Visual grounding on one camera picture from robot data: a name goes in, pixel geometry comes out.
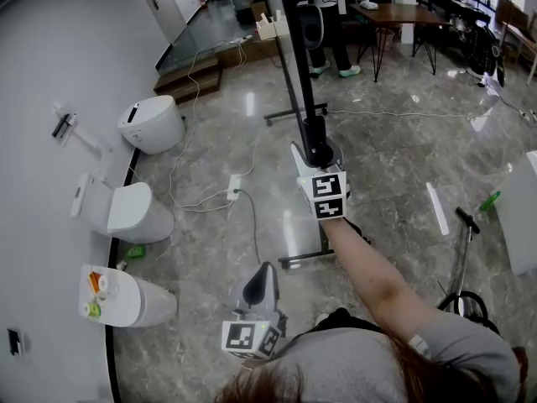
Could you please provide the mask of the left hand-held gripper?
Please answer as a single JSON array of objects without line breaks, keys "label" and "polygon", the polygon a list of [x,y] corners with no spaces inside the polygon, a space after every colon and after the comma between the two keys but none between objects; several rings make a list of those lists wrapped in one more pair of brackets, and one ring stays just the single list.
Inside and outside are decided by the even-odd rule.
[{"label": "left hand-held gripper", "polygon": [[277,310],[279,282],[276,268],[270,262],[260,265],[244,286],[242,297],[249,306],[262,301],[269,313],[259,315],[236,308],[232,320],[222,323],[222,351],[238,359],[272,359],[288,342],[288,317]]}]

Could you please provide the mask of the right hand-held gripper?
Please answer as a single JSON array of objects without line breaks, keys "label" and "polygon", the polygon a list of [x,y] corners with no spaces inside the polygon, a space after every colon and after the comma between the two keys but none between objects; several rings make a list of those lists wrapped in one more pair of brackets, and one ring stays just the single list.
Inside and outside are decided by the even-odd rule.
[{"label": "right hand-held gripper", "polygon": [[328,146],[333,156],[330,161],[332,170],[319,170],[313,174],[313,168],[306,161],[299,145],[291,143],[291,153],[299,177],[297,185],[305,202],[316,220],[343,218],[347,214],[347,198],[350,186],[347,183],[344,154],[339,144],[328,138]]}]

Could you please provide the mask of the person's right forearm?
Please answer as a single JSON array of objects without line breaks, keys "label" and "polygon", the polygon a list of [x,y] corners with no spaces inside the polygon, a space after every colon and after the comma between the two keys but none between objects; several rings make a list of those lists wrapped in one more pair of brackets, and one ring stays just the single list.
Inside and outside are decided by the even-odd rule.
[{"label": "person's right forearm", "polygon": [[408,342],[440,316],[345,219],[326,220],[321,225],[358,297],[384,331]]}]

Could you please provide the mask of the person's black trousers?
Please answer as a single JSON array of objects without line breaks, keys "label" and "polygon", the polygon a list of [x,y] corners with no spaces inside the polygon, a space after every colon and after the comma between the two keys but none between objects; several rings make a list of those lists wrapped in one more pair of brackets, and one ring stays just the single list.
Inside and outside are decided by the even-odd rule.
[{"label": "person's black trousers", "polygon": [[322,332],[338,328],[356,328],[360,330],[378,332],[383,334],[383,330],[378,325],[373,324],[367,320],[354,317],[346,308],[339,307],[335,311],[330,313],[329,317],[326,320],[322,321],[318,326],[313,326],[310,330],[297,335],[296,338],[306,333]]}]

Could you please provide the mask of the white one-piece toilet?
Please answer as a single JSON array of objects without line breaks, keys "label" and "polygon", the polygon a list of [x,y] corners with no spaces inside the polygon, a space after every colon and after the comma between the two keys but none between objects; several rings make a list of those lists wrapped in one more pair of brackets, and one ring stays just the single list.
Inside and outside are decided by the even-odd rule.
[{"label": "white one-piece toilet", "polygon": [[[107,292],[93,292],[88,282],[91,271],[108,278]],[[101,307],[100,317],[83,316],[82,306],[88,302]],[[167,322],[177,313],[177,309],[175,295],[160,285],[122,270],[90,264],[81,267],[79,314],[92,322],[112,327],[150,327]]]}]

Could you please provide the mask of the grey standing fan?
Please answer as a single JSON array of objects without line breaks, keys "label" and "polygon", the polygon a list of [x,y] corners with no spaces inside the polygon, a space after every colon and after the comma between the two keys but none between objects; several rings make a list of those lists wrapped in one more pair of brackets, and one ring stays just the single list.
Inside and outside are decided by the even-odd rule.
[{"label": "grey standing fan", "polygon": [[322,45],[324,24],[322,11],[315,4],[297,7],[304,45],[307,50],[315,50]]}]

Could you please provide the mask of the pale waste bin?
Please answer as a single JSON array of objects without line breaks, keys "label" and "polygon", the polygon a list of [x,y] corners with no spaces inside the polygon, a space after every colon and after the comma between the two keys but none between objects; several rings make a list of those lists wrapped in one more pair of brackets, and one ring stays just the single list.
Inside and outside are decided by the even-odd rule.
[{"label": "pale waste bin", "polygon": [[395,32],[392,29],[377,28],[376,40],[380,50],[391,50],[394,42]]}]

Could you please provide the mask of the white marker box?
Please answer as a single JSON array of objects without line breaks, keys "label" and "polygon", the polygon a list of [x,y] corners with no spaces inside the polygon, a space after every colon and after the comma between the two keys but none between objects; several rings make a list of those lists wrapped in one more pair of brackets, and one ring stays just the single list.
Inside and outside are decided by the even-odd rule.
[{"label": "white marker box", "polygon": [[262,41],[287,36],[289,35],[287,18],[279,9],[275,11],[274,17],[268,18],[265,13],[262,13],[261,20],[256,22],[256,31]]}]

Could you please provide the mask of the white two-piece toilet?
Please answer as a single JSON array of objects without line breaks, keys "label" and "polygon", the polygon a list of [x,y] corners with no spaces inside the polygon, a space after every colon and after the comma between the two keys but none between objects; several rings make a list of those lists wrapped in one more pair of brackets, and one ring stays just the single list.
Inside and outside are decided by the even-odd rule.
[{"label": "white two-piece toilet", "polygon": [[172,212],[156,199],[148,184],[112,189],[89,173],[79,179],[70,216],[101,235],[129,243],[163,241],[175,225]]}]

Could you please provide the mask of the wooden table black legs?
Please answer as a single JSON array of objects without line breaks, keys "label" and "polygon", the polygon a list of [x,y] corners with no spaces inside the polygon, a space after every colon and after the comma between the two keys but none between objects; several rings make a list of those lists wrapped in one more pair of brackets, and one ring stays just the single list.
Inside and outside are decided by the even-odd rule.
[{"label": "wooden table black legs", "polygon": [[380,3],[378,10],[369,11],[361,8],[358,3],[348,4],[356,15],[363,19],[365,28],[364,47],[358,52],[357,60],[360,60],[367,49],[372,51],[373,57],[373,81],[378,81],[378,75],[383,63],[385,51],[377,47],[377,28],[392,29],[403,24],[414,26],[414,42],[412,56],[416,56],[417,51],[424,47],[429,58],[432,74],[436,74],[436,44],[430,38],[433,29],[439,31],[439,35],[446,33],[451,24],[441,18],[437,13],[431,12],[419,5],[402,3]]}]

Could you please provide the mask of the green plastic bottle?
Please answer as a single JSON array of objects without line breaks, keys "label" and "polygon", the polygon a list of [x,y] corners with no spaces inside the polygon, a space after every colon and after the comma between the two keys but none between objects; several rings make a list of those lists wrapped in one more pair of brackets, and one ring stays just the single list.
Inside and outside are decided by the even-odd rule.
[{"label": "green plastic bottle", "polygon": [[490,209],[495,201],[500,197],[501,192],[495,191],[492,193],[478,208],[480,212],[486,212],[488,209]]}]

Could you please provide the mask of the white bathtub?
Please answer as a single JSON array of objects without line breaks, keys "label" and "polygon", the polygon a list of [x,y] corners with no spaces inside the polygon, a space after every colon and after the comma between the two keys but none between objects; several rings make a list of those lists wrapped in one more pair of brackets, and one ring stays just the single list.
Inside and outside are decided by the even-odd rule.
[{"label": "white bathtub", "polygon": [[497,190],[495,209],[511,270],[522,275],[537,269],[537,150],[524,154]]}]

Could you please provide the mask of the white door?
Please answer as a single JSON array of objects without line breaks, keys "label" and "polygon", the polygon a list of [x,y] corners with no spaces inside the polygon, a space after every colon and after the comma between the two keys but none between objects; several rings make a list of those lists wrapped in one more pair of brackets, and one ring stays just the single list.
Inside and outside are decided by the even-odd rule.
[{"label": "white door", "polygon": [[146,0],[164,37],[174,44],[186,28],[186,22],[175,0]]}]

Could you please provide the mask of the white-legged wooden bench table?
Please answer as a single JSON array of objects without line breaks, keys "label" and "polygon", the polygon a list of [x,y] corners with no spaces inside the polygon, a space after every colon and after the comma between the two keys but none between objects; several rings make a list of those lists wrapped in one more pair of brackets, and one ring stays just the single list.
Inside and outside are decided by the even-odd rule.
[{"label": "white-legged wooden bench table", "polygon": [[518,41],[517,56],[520,56],[522,49],[527,49],[533,56],[526,81],[529,86],[537,71],[537,10],[534,10],[529,16],[511,0],[498,0],[495,20],[502,26],[501,45],[503,45],[506,35],[511,34]]}]

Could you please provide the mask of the black wall socket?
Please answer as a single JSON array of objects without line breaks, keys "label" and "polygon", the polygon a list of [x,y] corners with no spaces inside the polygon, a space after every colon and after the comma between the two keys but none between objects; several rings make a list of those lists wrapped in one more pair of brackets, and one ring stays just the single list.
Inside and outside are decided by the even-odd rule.
[{"label": "black wall socket", "polygon": [[21,356],[23,354],[23,338],[19,330],[8,328],[8,344],[9,352],[13,356]]}]

